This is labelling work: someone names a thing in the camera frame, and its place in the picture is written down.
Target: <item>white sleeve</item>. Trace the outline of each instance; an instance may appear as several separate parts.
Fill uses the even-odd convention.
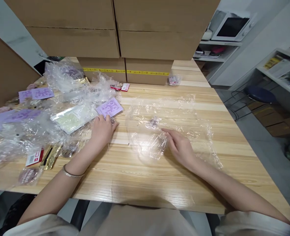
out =
[[[290,236],[290,225],[275,218],[256,213],[234,211],[223,216],[220,225],[216,228],[216,235],[239,235],[246,230],[249,234]]]
[[[3,236],[14,235],[63,235],[75,236],[79,233],[76,227],[57,215],[49,214],[16,226]]]

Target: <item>microwave oven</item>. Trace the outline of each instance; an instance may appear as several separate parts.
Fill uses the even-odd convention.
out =
[[[255,14],[216,10],[208,29],[212,40],[240,42],[255,25]]]

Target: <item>silver bracelet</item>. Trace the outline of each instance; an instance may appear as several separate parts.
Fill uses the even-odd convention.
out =
[[[66,164],[62,167],[62,170],[63,170],[63,173],[66,175],[66,176],[68,176],[68,177],[72,177],[72,178],[81,178],[81,177],[83,177],[84,176],[84,174],[81,174],[81,175],[72,175],[71,173],[69,173],[69,172],[67,172],[66,170],[65,170],[65,166],[66,166]]]

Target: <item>black stool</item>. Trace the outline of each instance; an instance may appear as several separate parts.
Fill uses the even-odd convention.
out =
[[[261,88],[261,87],[258,87],[258,86],[248,86],[248,87],[246,87],[244,90],[242,90],[242,91],[237,91],[237,92],[238,92],[237,94],[239,94],[239,93],[243,93],[244,96],[243,96],[242,98],[240,98],[238,101],[234,102],[233,104],[231,104],[231,105],[229,105],[229,106],[227,107],[227,109],[230,109],[230,110],[235,114],[236,119],[235,119],[234,121],[238,121],[240,118],[243,118],[243,117],[245,117],[245,116],[247,116],[247,115],[249,115],[249,114],[252,113],[252,112],[247,113],[247,114],[245,114],[245,115],[243,115],[243,116],[241,116],[241,117],[238,117],[238,116],[237,116],[237,113],[236,113],[237,111],[243,109],[244,107],[246,107],[247,105],[251,104],[252,102],[261,102],[261,103],[271,104],[271,105],[276,105],[276,104],[278,104],[275,95],[274,95],[271,91],[268,91],[268,90],[266,90],[266,89],[264,89],[264,88]],[[232,105],[236,104],[237,102],[241,101],[242,99],[244,99],[244,98],[246,98],[246,97],[249,98],[249,99],[251,100],[249,103],[246,103],[246,102],[244,103],[244,102],[242,102],[242,103],[244,103],[245,105],[244,105],[243,107],[237,109],[236,111],[233,111],[233,110],[231,109],[231,106],[232,106]]]

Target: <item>forearm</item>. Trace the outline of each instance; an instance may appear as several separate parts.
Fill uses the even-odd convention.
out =
[[[66,171],[74,175],[83,174],[99,153],[99,150],[92,148],[89,141],[65,166]],[[61,170],[28,206],[18,225],[43,215],[57,214],[71,197],[80,179],[69,177]]]
[[[260,195],[229,175],[199,160],[192,171],[214,187],[225,200],[239,211],[254,211],[290,224],[287,218]]]

